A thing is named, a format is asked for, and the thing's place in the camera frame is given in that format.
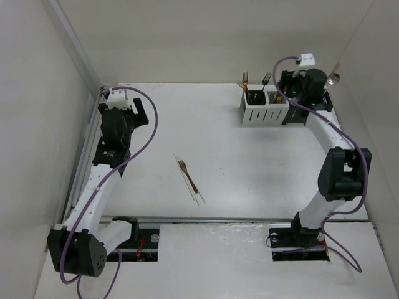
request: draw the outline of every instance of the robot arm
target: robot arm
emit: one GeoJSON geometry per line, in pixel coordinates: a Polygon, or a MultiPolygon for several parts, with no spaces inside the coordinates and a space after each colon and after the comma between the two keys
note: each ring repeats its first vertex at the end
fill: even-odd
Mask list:
{"type": "Polygon", "coordinates": [[[64,272],[77,275],[98,277],[104,268],[107,255],[122,242],[138,237],[136,219],[115,217],[109,226],[99,230],[99,222],[105,204],[115,185],[121,180],[125,167],[120,168],[105,180],[108,173],[130,157],[131,135],[135,128],[148,124],[141,100],[133,99],[137,109],[134,114],[127,102],[125,92],[110,91],[107,102],[99,105],[102,115],[102,136],[90,170],[89,180],[70,217],[56,228],[52,229],[47,238],[47,244],[57,272],[60,271],[62,250],[69,232],[82,217],[73,236],[73,241],[67,249],[64,272]],[[93,192],[97,194],[83,216],[81,213],[93,192]]]}
{"type": "MultiPolygon", "coordinates": [[[[324,92],[326,80],[323,71],[317,69],[283,71],[278,85],[288,97],[295,97],[299,105],[316,110],[329,123],[340,128],[332,102],[324,92]]],[[[324,240],[323,234],[320,234],[323,221],[343,203],[362,194],[363,171],[368,172],[370,169],[371,152],[361,149],[367,162],[367,169],[363,169],[360,155],[351,142],[317,115],[292,103],[283,125],[288,123],[303,123],[308,127],[323,147],[326,159],[317,180],[319,191],[309,205],[295,215],[290,228],[269,229],[270,235],[278,236],[274,238],[271,247],[308,248],[320,245],[320,236],[324,240]]]]}

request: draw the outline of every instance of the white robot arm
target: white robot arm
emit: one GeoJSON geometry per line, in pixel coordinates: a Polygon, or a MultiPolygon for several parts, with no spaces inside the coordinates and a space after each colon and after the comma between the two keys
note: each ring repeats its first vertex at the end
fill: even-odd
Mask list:
{"type": "Polygon", "coordinates": [[[127,102],[124,91],[112,91],[107,102],[99,105],[102,115],[102,136],[97,145],[89,180],[69,218],[52,229],[47,244],[57,272],[66,240],[72,227],[80,221],[73,235],[73,241],[67,249],[64,272],[77,275],[98,277],[103,270],[107,255],[122,242],[138,237],[137,219],[115,217],[106,228],[99,230],[99,222],[105,204],[115,185],[121,180],[125,166],[117,168],[130,157],[131,135],[135,128],[148,124],[143,105],[139,98],[133,99],[137,109],[134,114],[127,102]],[[108,174],[117,168],[108,178],[108,174]],[[90,198],[89,208],[82,215],[90,198]]]}

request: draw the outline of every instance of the orange wire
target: orange wire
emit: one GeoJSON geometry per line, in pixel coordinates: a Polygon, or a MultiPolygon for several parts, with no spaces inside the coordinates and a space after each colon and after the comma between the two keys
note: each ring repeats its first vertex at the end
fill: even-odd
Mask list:
{"type": "Polygon", "coordinates": [[[140,256],[141,256],[141,254],[142,254],[143,246],[144,246],[144,237],[142,237],[142,238],[140,239],[140,247],[139,247],[139,248],[137,249],[137,251],[136,251],[137,262],[138,262],[138,260],[140,259],[140,256]]]}

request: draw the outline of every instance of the silver fork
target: silver fork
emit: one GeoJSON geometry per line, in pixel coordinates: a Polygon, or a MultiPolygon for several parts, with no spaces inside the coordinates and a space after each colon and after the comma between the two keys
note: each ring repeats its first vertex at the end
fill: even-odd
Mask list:
{"type": "Polygon", "coordinates": [[[266,75],[264,76],[263,80],[262,80],[262,84],[263,84],[263,88],[262,91],[264,91],[264,87],[269,84],[270,78],[272,77],[272,73],[267,72],[266,75]]]}

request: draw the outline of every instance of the fork tines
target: fork tines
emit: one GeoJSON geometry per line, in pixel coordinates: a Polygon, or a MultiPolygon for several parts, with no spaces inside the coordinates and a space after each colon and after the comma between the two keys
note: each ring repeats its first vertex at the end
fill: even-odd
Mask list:
{"type": "Polygon", "coordinates": [[[269,81],[270,81],[271,77],[272,77],[272,73],[267,72],[266,75],[264,76],[263,80],[262,80],[262,84],[263,85],[269,84],[269,81]]]}
{"type": "Polygon", "coordinates": [[[248,71],[243,73],[243,84],[248,84],[248,71]]]}

